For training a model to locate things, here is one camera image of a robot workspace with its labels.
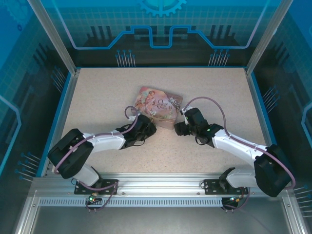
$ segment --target snack bag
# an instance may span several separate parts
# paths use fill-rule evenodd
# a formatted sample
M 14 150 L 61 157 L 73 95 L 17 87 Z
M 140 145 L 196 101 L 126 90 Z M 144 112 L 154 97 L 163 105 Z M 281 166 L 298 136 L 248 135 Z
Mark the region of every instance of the snack bag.
M 179 95 L 142 87 L 135 108 L 163 128 L 173 129 L 183 98 Z

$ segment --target cable connector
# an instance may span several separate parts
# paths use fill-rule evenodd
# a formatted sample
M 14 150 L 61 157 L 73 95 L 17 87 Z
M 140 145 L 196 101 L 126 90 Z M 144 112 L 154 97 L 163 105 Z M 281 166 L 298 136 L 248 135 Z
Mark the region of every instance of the cable connector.
M 128 120 L 131 122 L 133 122 L 135 119 L 136 119 L 136 116 L 129 116 L 129 118 L 128 118 Z
M 180 111 L 181 115 L 184 116 L 184 120 L 185 120 L 185 124 L 186 125 L 189 124 L 189 122 L 187 121 L 187 118 L 185 117 L 184 114 L 185 114 L 185 112 L 187 112 L 188 110 L 190 110 L 192 108 L 193 108 L 192 106 L 188 105 L 186 108 L 182 108 L 181 111 Z

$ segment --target blue decorative panel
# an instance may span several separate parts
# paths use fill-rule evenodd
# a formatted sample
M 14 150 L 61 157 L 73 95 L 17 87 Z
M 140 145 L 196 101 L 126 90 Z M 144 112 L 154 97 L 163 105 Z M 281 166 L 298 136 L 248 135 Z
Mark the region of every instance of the blue decorative panel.
M 26 0 L 0 0 L 0 22 L 0 207 L 5 214 L 0 233 L 8 234 L 15 231 L 68 71 Z
M 88 67 L 118 66 L 120 48 L 136 66 L 211 66 L 215 49 L 231 50 L 216 65 L 245 66 L 279 2 L 43 1 L 76 65 Z
M 312 179 L 312 2 L 294 0 L 254 74 L 278 145 L 290 159 L 298 181 Z

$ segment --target beige speckled tabletop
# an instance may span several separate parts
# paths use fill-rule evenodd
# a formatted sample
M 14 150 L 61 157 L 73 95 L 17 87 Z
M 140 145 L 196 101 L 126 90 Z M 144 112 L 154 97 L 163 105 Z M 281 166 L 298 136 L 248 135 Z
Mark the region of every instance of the beige speckled tabletop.
M 224 109 L 230 132 L 265 144 L 242 68 L 83 68 L 63 135 L 72 128 L 101 133 L 129 123 L 124 108 L 133 105 L 141 86 L 183 96 L 182 107 L 195 97 L 211 97 Z M 192 106 L 209 123 L 223 125 L 213 103 L 197 100 Z M 249 167 L 227 152 L 197 145 L 193 136 L 177 136 L 174 130 L 160 127 L 143 146 L 95 153 L 87 163 L 102 173 L 211 173 Z

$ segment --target wire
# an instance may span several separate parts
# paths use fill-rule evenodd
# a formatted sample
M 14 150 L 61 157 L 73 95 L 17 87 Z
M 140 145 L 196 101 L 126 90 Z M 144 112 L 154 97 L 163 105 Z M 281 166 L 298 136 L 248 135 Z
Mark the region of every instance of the wire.
M 226 135 L 235 140 L 236 142 L 238 143 L 241 143 L 243 145 L 246 145 L 248 147 L 251 147 L 251 148 L 254 148 L 255 150 L 258 150 L 264 154 L 266 154 L 268 157 L 270 157 L 271 159 L 273 159 L 275 162 L 277 162 L 278 165 L 280 165 L 286 172 L 287 174 L 289 175 L 289 177 L 291 178 L 292 180 L 292 184 L 291 186 L 289 187 L 285 187 L 284 189 L 288 190 L 288 189 L 293 189 L 295 186 L 296 186 L 296 180 L 293 176 L 293 174 L 291 173 L 291 171 L 280 161 L 278 160 L 276 157 L 274 157 L 272 154 L 270 154 L 269 152 L 265 151 L 265 150 L 262 150 L 258 147 L 254 147 L 254 145 L 251 145 L 251 144 L 248 144 L 240 139 L 237 139 L 235 137 L 233 137 L 232 135 L 230 135 L 230 133 L 228 132 L 227 128 L 226 128 L 226 118 L 225 118 L 225 114 L 224 114 L 224 111 L 222 109 L 222 107 L 219 105 L 219 103 L 217 103 L 215 100 L 213 100 L 212 98 L 210 97 L 196 97 L 196 98 L 193 98 L 192 100 L 189 101 L 189 103 L 186 104 L 186 106 L 183 108 L 183 110 L 185 110 L 193 101 L 197 100 L 197 99 L 207 99 L 207 100 L 210 100 L 212 101 L 215 105 L 217 105 L 217 107 L 220 109 L 221 113 L 222 113 L 222 116 L 223 116 L 223 127 L 224 127 L 224 131 L 226 133 Z
M 142 144 L 140 144 L 140 145 L 133 145 L 133 146 L 142 146 L 142 145 L 144 145 L 144 143 L 145 143 L 145 139 L 143 140 Z
M 198 141 L 197 141 L 197 137 L 195 137 L 195 141 L 198 145 L 204 145 L 204 144 L 199 144 Z
M 126 109 L 125 109 L 125 116 L 128 118 L 127 116 L 127 110 L 131 108 L 133 110 L 136 111 L 136 119 L 133 121 L 132 125 L 127 129 L 125 130 L 124 132 L 121 132 L 121 133 L 99 133 L 99 134 L 94 134 L 92 136 L 89 136 L 85 139 L 83 139 L 82 141 L 78 142 L 76 145 L 74 145 L 70 151 L 68 151 L 65 156 L 58 162 L 58 164 L 56 165 L 55 169 L 54 169 L 54 173 L 55 174 L 59 174 L 58 173 L 58 168 L 60 167 L 60 165 L 66 160 L 66 158 L 68 158 L 68 156 L 76 149 L 78 148 L 80 145 L 82 145 L 83 143 L 85 143 L 86 141 L 90 140 L 90 139 L 93 139 L 93 138 L 96 138 L 96 137 L 100 137 L 100 136 L 117 136 L 117 135 L 122 135 L 122 134 L 125 134 L 125 133 L 128 133 L 129 131 L 131 131 L 135 124 L 137 123 L 137 117 L 138 117 L 138 111 L 136 110 L 136 108 L 134 106 L 127 106 Z
M 227 207 L 230 207 L 230 208 L 233 208 L 233 210 L 237 210 L 235 209 L 235 206 L 230 206 L 230 205 L 226 205 Z M 273 234 L 273 232 L 271 232 L 271 230 L 265 226 L 257 217 L 255 217 L 252 213 L 248 212 L 248 211 L 245 211 L 245 210 L 240 210 L 241 212 L 245 213 L 245 214 L 248 214 L 249 216 L 251 216 L 252 218 L 254 218 L 255 221 L 257 221 L 265 230 L 268 231 L 268 233 L 271 233 Z
M 114 190 L 112 191 L 112 193 L 111 193 L 111 195 L 109 196 L 109 198 L 107 199 L 107 201 L 104 203 L 104 205 L 102 205 L 100 208 L 98 208 L 98 209 L 96 209 L 96 208 L 94 208 L 93 209 L 93 211 L 100 211 L 100 210 L 102 210 L 108 203 L 109 203 L 109 201 L 111 200 L 111 198 L 112 198 L 112 196 L 114 195 L 114 193 L 116 192 L 116 190 L 117 190 L 117 187 L 118 187 L 118 182 L 117 183 L 115 183 L 116 184 L 116 186 L 114 187 Z M 91 211 L 91 209 L 90 209 L 90 207 L 88 206 L 88 203 L 86 202 L 86 208 L 89 210 L 89 212 Z
M 90 186 L 88 186 L 88 185 L 82 183 L 81 181 L 79 181 L 79 183 L 80 183 L 83 187 L 85 187 L 86 189 L 89 189 L 89 190 L 92 190 L 92 191 L 102 191 L 102 190 L 110 189 L 110 188 L 112 188 L 112 187 L 118 185 L 118 182 L 116 182 L 116 183 L 111 184 L 111 185 L 109 185 L 109 186 L 106 186 L 106 187 L 104 187 L 104 188 L 98 188 L 98 189 L 96 189 L 96 188 L 92 188 L 92 187 L 90 187 Z
M 200 186 L 200 188 L 205 189 L 205 188 L 203 188 L 203 186 L 202 186 L 203 183 L 205 183 L 205 182 L 204 182 L 204 181 L 201 182 L 199 186 Z
M 270 230 L 269 228 L 267 228 L 257 217 L 255 217 L 255 216 L 254 216 L 253 214 L 251 214 L 250 212 L 245 211 L 245 210 L 242 209 L 242 208 L 247 204 L 247 201 L 248 201 L 249 197 L 250 197 L 250 188 L 248 188 L 247 197 L 246 197 L 244 203 L 243 203 L 240 207 L 237 208 L 237 207 L 231 206 L 231 205 L 225 205 L 225 206 L 227 206 L 227 207 L 229 207 L 229 208 L 232 208 L 234 211 L 241 211 L 241 212 L 243 212 L 243 213 L 245 213 L 245 214 L 248 214 L 249 216 L 251 216 L 252 218 L 254 218 L 254 220 L 257 221 L 265 230 L 267 230 L 268 233 L 273 234 L 273 233 L 271 232 L 271 230 Z
M 244 187 L 239 187 L 242 191 L 242 199 L 244 198 Z

